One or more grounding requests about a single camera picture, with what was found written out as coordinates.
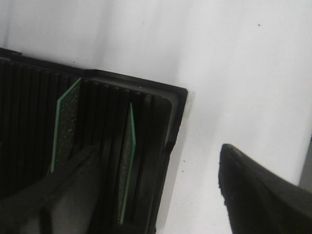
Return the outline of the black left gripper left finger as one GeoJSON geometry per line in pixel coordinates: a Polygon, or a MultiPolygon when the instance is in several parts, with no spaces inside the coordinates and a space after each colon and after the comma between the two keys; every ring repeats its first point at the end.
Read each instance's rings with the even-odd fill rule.
{"type": "Polygon", "coordinates": [[[2,234],[86,234],[100,191],[97,147],[0,202],[2,234]]]}

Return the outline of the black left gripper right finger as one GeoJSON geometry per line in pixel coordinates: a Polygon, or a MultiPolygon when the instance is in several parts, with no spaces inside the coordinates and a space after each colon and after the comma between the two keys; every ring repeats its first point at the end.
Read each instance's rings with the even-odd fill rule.
{"type": "Polygon", "coordinates": [[[218,183],[234,234],[310,234],[312,194],[231,144],[220,151],[218,183]]]}

